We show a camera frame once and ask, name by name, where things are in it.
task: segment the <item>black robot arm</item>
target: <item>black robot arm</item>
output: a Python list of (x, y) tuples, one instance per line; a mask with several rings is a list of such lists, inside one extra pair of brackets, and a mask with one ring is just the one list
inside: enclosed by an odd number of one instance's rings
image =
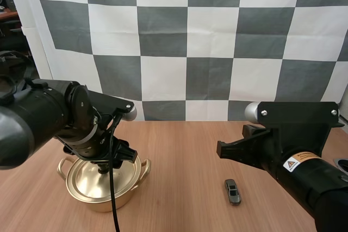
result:
[[(25, 162), (52, 137), (64, 152), (98, 164), (109, 161), (111, 120), (133, 120), (132, 102), (88, 91), (76, 81), (26, 80), (28, 88), (0, 100), (0, 169)], [(137, 152), (114, 139), (113, 167), (134, 162)]]
[(243, 126), (244, 139), (217, 143), (217, 154), (266, 170), (315, 219), (316, 229), (345, 231), (348, 176), (321, 158), (338, 106), (321, 103), (252, 103), (246, 118), (265, 128)]

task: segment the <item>warning label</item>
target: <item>warning label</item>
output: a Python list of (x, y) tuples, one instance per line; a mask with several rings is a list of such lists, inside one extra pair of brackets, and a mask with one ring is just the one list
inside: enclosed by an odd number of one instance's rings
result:
[(293, 157), (296, 160), (298, 160), (299, 162), (304, 162), (304, 161), (310, 160), (310, 159), (320, 159), (319, 156), (315, 155), (312, 152), (300, 152), (300, 153), (293, 155)]
[(312, 152), (296, 153), (284, 162), (283, 167), (292, 172), (299, 164), (310, 159), (320, 159), (320, 157)]
[(291, 168), (291, 166), (292, 166), (294, 163), (295, 163), (294, 161), (288, 161), (289, 168)]

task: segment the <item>pot lid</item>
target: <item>pot lid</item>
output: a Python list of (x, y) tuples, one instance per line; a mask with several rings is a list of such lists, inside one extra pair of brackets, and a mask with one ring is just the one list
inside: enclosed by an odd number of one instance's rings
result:
[[(77, 160), (66, 175), (66, 187), (76, 199), (87, 203), (101, 203), (111, 200), (109, 172), (100, 174), (98, 165)], [(131, 190), (138, 182), (141, 172), (139, 157), (135, 163), (124, 161), (121, 168), (114, 169), (115, 198)]]

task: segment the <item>checkerboard backdrop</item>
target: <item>checkerboard backdrop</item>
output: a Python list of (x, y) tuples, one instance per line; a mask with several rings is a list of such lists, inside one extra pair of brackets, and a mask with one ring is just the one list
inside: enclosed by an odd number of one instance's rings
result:
[(37, 2), (53, 77), (139, 120), (244, 120), (252, 101), (339, 103), (348, 83), (348, 0)]

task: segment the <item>pot handle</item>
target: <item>pot handle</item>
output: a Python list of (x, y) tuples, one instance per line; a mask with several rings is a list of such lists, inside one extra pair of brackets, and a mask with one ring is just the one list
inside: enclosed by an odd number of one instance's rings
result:
[(58, 164), (57, 172), (58, 172), (58, 174), (61, 176), (61, 178), (64, 179), (64, 181), (65, 181), (65, 179), (66, 179), (66, 175), (65, 175), (65, 173), (61, 170), (61, 168), (63, 167), (63, 164), (64, 164), (64, 162), (65, 162), (66, 160), (67, 160), (67, 161), (70, 161), (71, 163), (74, 163), (74, 162), (75, 162), (75, 160), (74, 160), (72, 157), (66, 157), (66, 158), (62, 159), (62, 160), (60, 161), (60, 163)]
[(146, 177), (149, 175), (150, 171), (151, 171), (151, 160), (149, 159), (145, 159), (142, 163), (141, 163), (141, 167), (145, 167), (144, 172), (142, 173), (140, 179), (138, 180), (138, 182), (135, 184), (135, 186), (131, 189), (131, 190), (136, 190), (141, 183), (144, 182), (144, 180), (146, 179)]

